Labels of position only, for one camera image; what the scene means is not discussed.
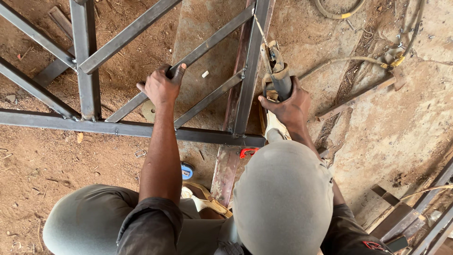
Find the ground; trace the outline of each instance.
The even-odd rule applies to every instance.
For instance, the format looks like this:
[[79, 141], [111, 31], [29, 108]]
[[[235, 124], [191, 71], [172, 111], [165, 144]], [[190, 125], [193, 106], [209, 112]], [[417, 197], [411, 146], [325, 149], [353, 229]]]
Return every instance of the ground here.
[[[96, 1], [98, 47], [104, 45], [156, 0]], [[412, 35], [418, 0], [370, 0], [349, 21], [323, 17], [312, 0], [277, 0], [268, 40], [280, 43], [293, 75], [302, 75], [332, 58], [377, 58], [403, 46]], [[6, 3], [44, 30], [63, 47], [72, 43], [47, 12], [57, 5], [70, 17], [65, 0]], [[356, 1], [322, 1], [326, 10], [351, 9]], [[245, 1], [183, 0], [158, 22], [100, 67], [104, 118], [138, 93], [135, 83], [161, 63], [174, 64], [193, 50], [245, 6]], [[426, 186], [452, 156], [453, 131], [453, 22], [452, 3], [429, 0], [422, 31], [414, 50], [401, 64], [406, 84], [392, 87], [358, 102], [339, 116], [318, 122], [315, 115], [352, 93], [383, 78], [383, 70], [358, 61], [338, 62], [319, 70], [301, 83], [311, 93], [308, 128], [317, 147], [324, 146], [330, 169], [360, 224], [367, 227], [388, 204], [369, 188], [379, 184], [396, 196]], [[361, 28], [372, 31], [370, 39]], [[54, 57], [32, 39], [0, 18], [0, 56], [33, 77]], [[233, 72], [239, 32], [229, 35], [187, 69], [175, 117], [225, 81]], [[22, 60], [17, 55], [33, 47]], [[210, 74], [202, 78], [206, 70]], [[261, 68], [259, 76], [263, 77]], [[66, 71], [47, 88], [80, 110], [77, 77]], [[260, 93], [257, 85], [256, 94]], [[6, 96], [15, 95], [11, 102]], [[227, 94], [186, 123], [188, 127], [221, 129]], [[49, 108], [4, 76], [0, 77], [0, 108], [49, 112]], [[252, 105], [250, 132], [258, 133], [257, 103]], [[146, 122], [141, 107], [126, 120]], [[138, 191], [143, 157], [134, 152], [148, 147], [149, 139], [28, 127], [0, 126], [0, 255], [33, 251], [50, 254], [39, 234], [53, 205], [64, 195], [93, 183], [123, 186]], [[196, 168], [192, 181], [210, 188], [218, 146], [178, 142], [181, 160]], [[236, 178], [244, 170], [240, 162]]]

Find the metal truss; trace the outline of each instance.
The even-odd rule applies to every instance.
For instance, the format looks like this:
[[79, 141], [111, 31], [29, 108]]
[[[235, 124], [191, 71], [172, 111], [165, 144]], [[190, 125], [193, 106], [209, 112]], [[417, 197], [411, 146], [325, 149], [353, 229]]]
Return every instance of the metal truss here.
[[[148, 100], [144, 93], [137, 94], [107, 119], [102, 118], [98, 68], [181, 1], [158, 1], [112, 40], [100, 49], [97, 49], [93, 0], [69, 0], [74, 46], [65, 50], [43, 31], [0, 0], [0, 15], [57, 57], [53, 63], [34, 78], [29, 78], [6, 60], [0, 58], [0, 73], [56, 112], [39, 113], [0, 109], [0, 124], [150, 137], [153, 131], [153, 124], [121, 121], [127, 114]], [[175, 133], [178, 140], [216, 143], [234, 147], [264, 146], [264, 137], [261, 135], [245, 134], [245, 131], [255, 90], [257, 69], [260, 60], [259, 47], [262, 41], [257, 26], [252, 22], [252, 17], [255, 13], [261, 24], [268, 24], [270, 18], [267, 18], [267, 16], [270, 2], [272, 1], [256, 0], [255, 2], [249, 2], [248, 7], [238, 16], [234, 17], [194, 51], [170, 68], [167, 76], [173, 77], [176, 67], [179, 64], [185, 63], [189, 67], [231, 32], [244, 23], [247, 24], [248, 28], [244, 29], [243, 26], [242, 31], [249, 34], [241, 35], [241, 37], [248, 38], [248, 43], [246, 48], [244, 48], [244, 42], [241, 42], [242, 46], [240, 47], [243, 49], [238, 51], [238, 54], [245, 56], [244, 61], [242, 61], [239, 67], [236, 63], [237, 71], [235, 74], [219, 88], [212, 91], [175, 120]], [[77, 73], [81, 104], [80, 113], [45, 88], [45, 86], [68, 68], [72, 68]], [[236, 114], [233, 128], [225, 131], [217, 131], [181, 127], [225, 92], [240, 83], [240, 93], [238, 94], [237, 106], [234, 109]]]

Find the man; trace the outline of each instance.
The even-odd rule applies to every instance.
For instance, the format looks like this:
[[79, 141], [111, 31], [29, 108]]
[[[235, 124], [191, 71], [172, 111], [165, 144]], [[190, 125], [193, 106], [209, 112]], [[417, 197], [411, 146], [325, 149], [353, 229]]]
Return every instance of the man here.
[[355, 221], [307, 131], [310, 95], [296, 77], [283, 103], [262, 96], [292, 138], [269, 126], [269, 145], [256, 152], [233, 191], [234, 217], [204, 187], [185, 184], [173, 108], [186, 65], [173, 79], [162, 65], [137, 87], [158, 109], [141, 171], [140, 192], [90, 185], [57, 202], [43, 230], [55, 255], [73, 254], [388, 254]]

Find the yellow tape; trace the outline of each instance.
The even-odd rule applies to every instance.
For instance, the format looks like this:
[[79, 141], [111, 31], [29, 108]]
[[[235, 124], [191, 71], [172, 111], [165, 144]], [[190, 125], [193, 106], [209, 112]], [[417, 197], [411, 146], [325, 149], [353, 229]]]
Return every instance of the yellow tape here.
[[391, 67], [397, 67], [401, 64], [401, 62], [403, 62], [403, 60], [405, 59], [405, 57], [401, 56], [399, 59], [393, 61], [390, 66]]

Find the welding electrode holder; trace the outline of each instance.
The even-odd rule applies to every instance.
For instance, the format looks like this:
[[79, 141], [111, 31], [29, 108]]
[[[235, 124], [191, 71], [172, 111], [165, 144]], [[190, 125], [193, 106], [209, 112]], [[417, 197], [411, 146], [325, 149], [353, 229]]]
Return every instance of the welding electrode holder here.
[[271, 41], [269, 46], [262, 44], [260, 51], [266, 71], [279, 95], [279, 101], [287, 100], [291, 96], [293, 86], [289, 77], [289, 67], [283, 62], [279, 44], [275, 40]]

